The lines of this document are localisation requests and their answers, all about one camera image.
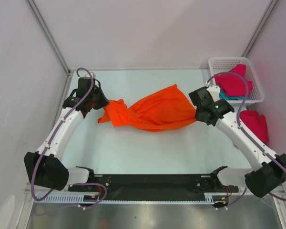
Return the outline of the orange t shirt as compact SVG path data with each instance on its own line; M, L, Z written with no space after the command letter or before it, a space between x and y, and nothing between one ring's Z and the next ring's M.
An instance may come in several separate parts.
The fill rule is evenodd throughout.
M99 124L131 126L148 132L178 130L196 122L196 109L176 84L148 95L132 106L123 99L110 100Z

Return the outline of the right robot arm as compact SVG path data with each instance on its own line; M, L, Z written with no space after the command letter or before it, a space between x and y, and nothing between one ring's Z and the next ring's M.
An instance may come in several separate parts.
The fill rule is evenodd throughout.
M226 100L215 101L208 87L189 93L189 97L196 106L196 120L215 126L224 133L251 166L250 169L220 169L210 179L213 190L222 191L229 185L241 186L262 198L286 181L286 154L278 155L261 142L240 121L234 108Z

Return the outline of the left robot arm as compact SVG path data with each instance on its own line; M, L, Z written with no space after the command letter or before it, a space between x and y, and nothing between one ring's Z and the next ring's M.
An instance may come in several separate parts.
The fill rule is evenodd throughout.
M92 190L96 179L86 167L66 167L62 157L77 127L92 110L98 110L109 101L100 81L89 77L78 79L78 86L65 99L57 123L42 145L24 157L27 175L32 186L63 190L67 185L79 184L84 190Z

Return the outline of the teal t shirt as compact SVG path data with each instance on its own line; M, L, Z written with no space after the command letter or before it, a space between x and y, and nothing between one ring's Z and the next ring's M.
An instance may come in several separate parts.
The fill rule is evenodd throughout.
M234 100L234 101L242 101L245 99L244 96L228 96L223 90L220 90L219 98L224 100Z

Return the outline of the pink t shirt in basket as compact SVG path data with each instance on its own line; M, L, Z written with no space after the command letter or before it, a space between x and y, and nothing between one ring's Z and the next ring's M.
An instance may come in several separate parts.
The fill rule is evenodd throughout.
M248 86L248 95L250 95L253 84L251 81L245 78L246 65L238 64L235 68L229 71L230 73L236 73L245 80ZM244 96L246 95L246 86L243 80L232 74L222 74L215 77L215 82L219 85L220 89L225 91L228 96Z

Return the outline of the folded pink t shirt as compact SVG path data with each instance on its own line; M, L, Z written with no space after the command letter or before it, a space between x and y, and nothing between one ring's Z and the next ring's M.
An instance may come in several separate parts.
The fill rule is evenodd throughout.
M259 115L254 110L244 110L240 113L240 119L263 143L269 142L268 128L264 115Z

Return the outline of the left aluminium corner post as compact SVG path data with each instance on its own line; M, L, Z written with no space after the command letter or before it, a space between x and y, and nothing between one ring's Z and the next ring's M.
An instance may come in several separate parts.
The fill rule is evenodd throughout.
M52 49L56 59L58 60L61 68L66 73L66 75L70 74L70 69L44 19L44 17L41 14L41 11L39 10L36 2L34 0L25 0L26 4L28 5L33 17L35 18L39 28L41 29L41 32L43 33L45 39L47 40L50 48Z

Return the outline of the aluminium corner post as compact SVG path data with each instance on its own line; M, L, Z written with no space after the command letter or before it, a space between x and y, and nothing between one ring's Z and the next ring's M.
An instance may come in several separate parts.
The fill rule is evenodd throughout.
M28 5L33 17L35 18L39 28L41 29L41 32L43 33L45 39L47 40L50 48L52 49L56 59L58 60L61 68L66 73L66 75L70 74L70 69L44 19L44 17L41 14L41 11L39 10L36 2L34 0L25 0L26 4Z
M242 57L248 57L250 52L253 50L257 40L259 39L259 37L261 36L265 26L267 25L267 23L269 22L269 20L271 19L273 13L275 12L277 6L279 5L280 0L271 0L270 3L268 4L265 12L262 15L262 18L260 19L253 35L250 38L250 41L248 43L248 45L246 46Z

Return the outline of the aluminium front rail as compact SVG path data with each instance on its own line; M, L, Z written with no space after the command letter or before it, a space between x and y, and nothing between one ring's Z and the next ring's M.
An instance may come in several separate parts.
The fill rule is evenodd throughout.
M222 168L219 172L211 174L185 174L185 175L100 175L96 176L93 171L89 173L87 181L72 181L70 184L78 184L79 187L70 188L70 191L84 192L90 189L84 187L91 183L109 184L111 191L120 188L184 188L199 192L222 192L226 187L247 187L255 196L263 197L273 189L281 185L286 180L286 174L283 172L273 172L271 169L262 168L244 175L244 184L237 184L229 179L221 181L218 175L222 175L227 168Z

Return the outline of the right aluminium corner post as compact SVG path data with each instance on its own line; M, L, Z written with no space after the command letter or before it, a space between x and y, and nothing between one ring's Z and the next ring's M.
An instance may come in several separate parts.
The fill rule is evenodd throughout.
M265 26L267 25L267 23L269 22L269 20L271 19L273 13L275 12L277 6L279 5L280 0L271 0L270 3L268 4L265 12L262 15L262 18L260 19L253 35L250 38L250 41L248 43L248 45L246 46L242 57L248 57L250 52L253 50L257 40L259 39L259 37L261 36Z

